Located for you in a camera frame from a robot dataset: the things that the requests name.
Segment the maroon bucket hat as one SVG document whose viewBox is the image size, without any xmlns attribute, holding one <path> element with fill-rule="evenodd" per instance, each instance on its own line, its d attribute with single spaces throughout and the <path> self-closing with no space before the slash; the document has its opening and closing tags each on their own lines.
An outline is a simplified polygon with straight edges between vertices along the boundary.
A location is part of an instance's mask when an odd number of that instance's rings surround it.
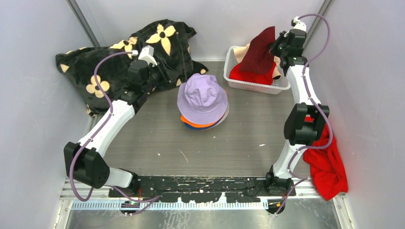
<svg viewBox="0 0 405 229">
<path fill-rule="evenodd" d="M 240 71 L 255 74 L 268 73 L 274 63 L 274 55 L 270 52 L 270 46 L 275 41 L 275 26 L 264 29 L 253 38 L 240 63 Z"/>
</svg>

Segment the red bucket hat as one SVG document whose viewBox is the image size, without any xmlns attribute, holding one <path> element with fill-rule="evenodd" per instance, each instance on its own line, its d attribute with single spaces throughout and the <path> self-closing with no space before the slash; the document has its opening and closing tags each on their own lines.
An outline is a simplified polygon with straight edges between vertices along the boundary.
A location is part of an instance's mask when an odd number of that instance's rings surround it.
<svg viewBox="0 0 405 229">
<path fill-rule="evenodd" d="M 257 74 L 252 72 L 243 72 L 240 70 L 240 63 L 237 64 L 230 72 L 229 79 L 257 83 L 264 85 L 271 85 L 274 80 L 281 77 L 281 73 L 276 69 L 276 63 L 274 62 L 272 68 L 266 74 Z"/>
</svg>

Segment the white plastic basket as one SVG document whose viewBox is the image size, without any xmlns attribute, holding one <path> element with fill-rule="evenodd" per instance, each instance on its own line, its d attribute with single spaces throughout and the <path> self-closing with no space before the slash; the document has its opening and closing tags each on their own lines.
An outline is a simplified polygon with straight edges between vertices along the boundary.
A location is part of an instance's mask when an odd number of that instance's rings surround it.
<svg viewBox="0 0 405 229">
<path fill-rule="evenodd" d="M 223 68 L 223 78 L 227 81 L 229 87 L 236 89 L 249 90 L 254 92 L 266 93 L 266 94 L 279 94 L 282 91 L 289 90 L 291 88 L 287 78 L 282 75 L 280 79 L 274 80 L 271 85 L 250 83 L 240 80 L 230 79 L 231 70 L 237 65 L 236 57 L 234 54 L 234 48 L 241 48 L 241 46 L 229 47 Z"/>
</svg>

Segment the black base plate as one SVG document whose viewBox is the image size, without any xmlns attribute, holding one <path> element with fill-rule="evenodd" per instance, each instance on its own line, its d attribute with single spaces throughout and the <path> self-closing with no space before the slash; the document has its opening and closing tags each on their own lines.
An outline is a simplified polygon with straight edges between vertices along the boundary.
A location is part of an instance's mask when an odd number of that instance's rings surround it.
<svg viewBox="0 0 405 229">
<path fill-rule="evenodd" d="M 191 177 L 139 176 L 134 187 L 111 190 L 110 197 L 120 197 L 120 191 L 131 198 L 149 199 L 159 196 L 164 203 L 214 203 L 224 196 L 228 203 L 259 202 L 261 198 L 295 196 L 293 181 L 276 186 L 265 177 Z"/>
</svg>

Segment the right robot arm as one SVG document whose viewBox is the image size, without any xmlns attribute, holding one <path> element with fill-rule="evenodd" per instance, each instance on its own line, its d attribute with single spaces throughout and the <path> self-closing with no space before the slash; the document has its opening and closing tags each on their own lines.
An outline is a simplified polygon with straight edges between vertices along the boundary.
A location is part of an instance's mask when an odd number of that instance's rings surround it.
<svg viewBox="0 0 405 229">
<path fill-rule="evenodd" d="M 283 150 L 266 174 L 265 190 L 271 196 L 289 192 L 293 186 L 292 172 L 300 157 L 322 135 L 330 110 L 322 105 L 313 90 L 309 74 L 303 74 L 307 58 L 302 55 L 307 33 L 303 29 L 284 31 L 270 46 L 280 58 L 295 105 L 284 124 Z"/>
</svg>

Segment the red cloth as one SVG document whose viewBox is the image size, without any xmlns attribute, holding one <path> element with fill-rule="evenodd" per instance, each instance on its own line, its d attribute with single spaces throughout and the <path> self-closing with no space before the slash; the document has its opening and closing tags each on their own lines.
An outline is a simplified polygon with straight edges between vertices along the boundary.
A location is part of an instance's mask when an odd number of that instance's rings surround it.
<svg viewBox="0 0 405 229">
<path fill-rule="evenodd" d="M 309 164 L 313 185 L 326 201 L 348 192 L 346 171 L 335 137 L 325 149 L 307 149 L 303 160 Z"/>
</svg>

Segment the blue bucket hat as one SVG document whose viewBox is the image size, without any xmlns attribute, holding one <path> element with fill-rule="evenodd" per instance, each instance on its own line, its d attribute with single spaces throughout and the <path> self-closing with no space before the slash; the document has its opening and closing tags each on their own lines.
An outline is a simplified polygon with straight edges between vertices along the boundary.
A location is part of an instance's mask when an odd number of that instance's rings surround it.
<svg viewBox="0 0 405 229">
<path fill-rule="evenodd" d="M 219 125 L 219 122 L 214 123 L 214 124 L 212 124 L 212 125 L 210 125 L 210 126 L 205 126 L 205 127 L 195 127 L 195 126 L 192 126 L 192 125 L 190 125 L 190 124 L 188 124 L 188 123 L 184 123 L 184 125 L 185 125 L 187 128 L 191 129 L 191 130 L 204 131 L 204 130 L 208 130 L 208 129 L 214 128 L 215 126 Z"/>
</svg>

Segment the orange bucket hat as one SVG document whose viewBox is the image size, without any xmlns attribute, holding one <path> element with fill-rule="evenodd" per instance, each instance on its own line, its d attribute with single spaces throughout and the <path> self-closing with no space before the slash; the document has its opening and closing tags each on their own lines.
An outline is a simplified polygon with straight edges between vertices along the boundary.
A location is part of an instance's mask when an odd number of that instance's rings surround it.
<svg viewBox="0 0 405 229">
<path fill-rule="evenodd" d="M 227 93 L 222 87 L 186 88 L 178 92 L 177 106 L 181 121 L 195 127 L 217 123 L 228 105 Z"/>
</svg>

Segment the black blanket with cream flowers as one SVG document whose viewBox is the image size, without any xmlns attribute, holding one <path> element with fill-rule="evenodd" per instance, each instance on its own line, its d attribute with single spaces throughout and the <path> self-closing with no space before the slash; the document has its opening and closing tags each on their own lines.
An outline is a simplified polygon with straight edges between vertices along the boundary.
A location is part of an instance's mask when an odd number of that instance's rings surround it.
<svg viewBox="0 0 405 229">
<path fill-rule="evenodd" d="M 108 110 L 107 98 L 113 98 L 122 88 L 134 87 L 135 81 L 128 76 L 128 68 L 136 60 L 132 50 L 141 51 L 150 45 L 154 58 L 160 57 L 177 72 L 175 83 L 159 85 L 152 93 L 176 88 L 193 74 L 208 72 L 205 65 L 191 58 L 189 40 L 195 34 L 196 30 L 182 21 L 163 19 L 110 46 L 59 53 L 55 63 L 57 70 L 78 90 L 88 114 L 94 116 Z"/>
</svg>

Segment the lilac bucket hat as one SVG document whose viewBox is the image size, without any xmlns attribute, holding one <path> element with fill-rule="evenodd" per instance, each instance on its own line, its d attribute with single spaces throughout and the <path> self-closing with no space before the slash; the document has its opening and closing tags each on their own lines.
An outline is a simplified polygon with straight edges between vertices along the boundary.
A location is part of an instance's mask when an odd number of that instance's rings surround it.
<svg viewBox="0 0 405 229">
<path fill-rule="evenodd" d="M 180 84 L 177 107 L 182 122 L 193 127 L 208 127 L 225 115 L 228 97 L 216 76 L 196 73 Z"/>
</svg>

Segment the beige bucket hat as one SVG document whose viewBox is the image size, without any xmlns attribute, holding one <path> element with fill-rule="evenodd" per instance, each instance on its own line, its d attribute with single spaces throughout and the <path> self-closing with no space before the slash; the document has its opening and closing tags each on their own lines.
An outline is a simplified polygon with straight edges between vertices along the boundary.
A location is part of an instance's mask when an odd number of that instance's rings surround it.
<svg viewBox="0 0 405 229">
<path fill-rule="evenodd" d="M 249 46 L 250 46 L 250 44 L 248 43 L 245 46 L 233 48 L 237 64 L 242 62 L 243 58 L 245 57 L 245 55 L 249 49 Z M 278 70 L 279 64 L 280 64 L 280 58 L 274 57 L 274 62 L 276 63 L 276 69 Z"/>
</svg>

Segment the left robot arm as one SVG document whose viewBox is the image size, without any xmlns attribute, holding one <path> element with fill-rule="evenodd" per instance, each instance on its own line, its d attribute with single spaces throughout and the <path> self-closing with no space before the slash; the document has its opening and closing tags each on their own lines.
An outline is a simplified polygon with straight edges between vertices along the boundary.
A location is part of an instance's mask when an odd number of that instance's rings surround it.
<svg viewBox="0 0 405 229">
<path fill-rule="evenodd" d="M 135 60 L 128 68 L 128 76 L 135 81 L 132 89 L 120 89 L 111 106 L 91 131 L 77 143 L 64 147 L 66 173 L 72 182 L 78 181 L 92 188 L 119 187 L 128 197 L 135 196 L 140 187 L 138 175 L 129 170 L 110 167 L 104 156 L 112 140 L 132 119 L 159 85 L 170 84 L 159 65 L 146 60 Z"/>
</svg>

